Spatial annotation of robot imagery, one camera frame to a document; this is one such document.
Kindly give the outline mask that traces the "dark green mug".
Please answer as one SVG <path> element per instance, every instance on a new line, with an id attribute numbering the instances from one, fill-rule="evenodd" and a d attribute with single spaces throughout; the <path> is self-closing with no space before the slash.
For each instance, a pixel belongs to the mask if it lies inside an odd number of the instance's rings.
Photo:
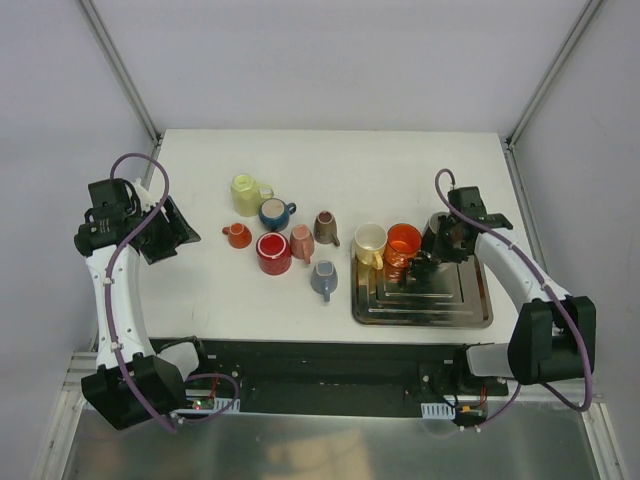
<path id="1" fill-rule="evenodd" d="M 440 220 L 446 219 L 449 213 L 440 211 L 431 215 L 422 232 L 421 248 L 424 252 L 431 252 L 436 244 Z"/>

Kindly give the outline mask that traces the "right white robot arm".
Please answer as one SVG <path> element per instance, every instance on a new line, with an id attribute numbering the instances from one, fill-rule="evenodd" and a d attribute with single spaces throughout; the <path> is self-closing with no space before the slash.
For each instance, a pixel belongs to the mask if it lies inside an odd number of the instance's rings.
<path id="1" fill-rule="evenodd" d="M 522 385 L 588 378 L 595 366 L 596 308 L 552 280 L 517 244 L 501 213 L 487 212 L 478 187 L 459 187 L 443 197 L 449 210 L 426 226 L 411 278 L 424 282 L 441 265 L 477 259 L 498 279 L 518 318 L 505 344 L 466 347 L 463 362 L 450 369 L 452 387 L 473 394 L 486 377 Z"/>

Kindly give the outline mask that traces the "bright orange mug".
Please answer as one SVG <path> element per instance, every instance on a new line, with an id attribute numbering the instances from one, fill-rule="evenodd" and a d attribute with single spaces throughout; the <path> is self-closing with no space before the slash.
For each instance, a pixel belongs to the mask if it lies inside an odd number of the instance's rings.
<path id="1" fill-rule="evenodd" d="M 412 225 L 399 223 L 387 232 L 387 243 L 383 258 L 391 266 L 406 268 L 416 257 L 422 244 L 421 233 Z"/>

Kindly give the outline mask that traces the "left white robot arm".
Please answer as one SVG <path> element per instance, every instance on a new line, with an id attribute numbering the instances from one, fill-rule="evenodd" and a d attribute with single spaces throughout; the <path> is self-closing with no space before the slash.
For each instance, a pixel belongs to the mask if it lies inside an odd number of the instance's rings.
<path id="1" fill-rule="evenodd" d="M 92 206 L 74 244 L 84 257 L 95 294 L 98 353 L 95 373 L 81 381 L 85 399 L 115 429 L 124 430 L 181 408 L 186 386 L 211 377 L 195 336 L 154 349 L 139 291 L 142 261 L 153 265 L 200 241 L 172 198 L 157 203 L 139 183 L 106 179 L 89 184 Z"/>

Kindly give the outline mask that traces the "yellow mug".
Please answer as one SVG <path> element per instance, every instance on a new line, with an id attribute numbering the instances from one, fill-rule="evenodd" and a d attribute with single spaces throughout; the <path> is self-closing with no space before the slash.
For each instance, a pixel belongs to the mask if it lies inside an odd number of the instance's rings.
<path id="1" fill-rule="evenodd" d="M 375 223 L 359 226 L 354 235 L 356 258 L 364 265 L 376 270 L 384 266 L 384 251 L 387 244 L 386 230 Z"/>

